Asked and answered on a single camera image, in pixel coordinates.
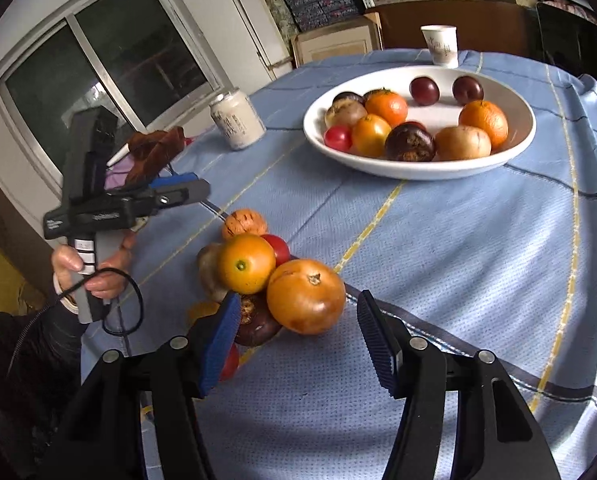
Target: brown cloth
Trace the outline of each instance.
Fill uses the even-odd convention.
[[[182,152],[185,147],[185,135],[181,126],[175,126],[169,132],[137,132],[128,140],[128,147],[134,157],[134,167],[128,173],[126,185],[156,178],[161,170]]]

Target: pile of fruit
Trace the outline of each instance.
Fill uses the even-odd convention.
[[[438,85],[427,76],[412,80],[410,94],[419,106],[434,105],[441,97]],[[452,94],[463,106],[459,124],[432,134],[419,121],[407,121],[409,106],[396,92],[341,92],[325,113],[323,142],[340,152],[400,162],[468,160],[501,148],[508,135],[507,118],[501,108],[483,100],[480,83],[461,76]]]
[[[269,234],[265,219],[251,209],[227,217],[222,237],[223,243],[198,252],[198,276],[209,301],[192,306],[190,324],[215,314],[233,290],[241,296],[234,340],[239,345],[262,345],[282,326],[314,335],[335,325],[345,306],[345,284],[332,269],[315,260],[292,260],[287,243]],[[232,346],[221,379],[237,367],[238,349]]]

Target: white paper cup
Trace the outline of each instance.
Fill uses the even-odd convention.
[[[432,62],[445,68],[459,66],[459,48],[457,46],[457,28],[452,25],[423,25],[423,37],[427,43]]]

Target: tablecloth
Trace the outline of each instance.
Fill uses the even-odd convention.
[[[310,63],[252,96],[266,136],[231,152],[216,129],[176,160],[211,184],[228,212],[260,211],[291,252],[334,267],[351,290],[445,351],[494,351],[553,450],[564,480],[597,453],[597,82],[505,54],[461,52],[460,68],[491,76],[532,106],[531,146],[505,166],[462,180],[399,182],[351,170],[304,139],[307,107],[330,88],[376,70],[431,63],[427,50],[387,50]],[[200,205],[175,208],[138,234],[132,273],[146,300],[126,344],[95,323],[83,376],[108,348],[134,354],[186,332],[202,299],[195,255],[220,239]],[[121,312],[129,326],[136,300]],[[403,401],[381,389],[348,296],[320,336],[283,331],[242,356],[232,380],[197,403],[220,480],[381,478]],[[436,478],[450,473],[456,395],[448,394]],[[144,422],[150,478],[162,478]]]

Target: white wall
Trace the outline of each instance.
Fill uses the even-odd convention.
[[[0,19],[0,61],[49,14],[69,0],[14,0]],[[253,92],[270,81],[232,0],[183,0],[233,85]],[[200,133],[207,112],[182,126]],[[44,213],[58,198],[36,173],[0,115],[0,186],[23,217],[41,233]]]

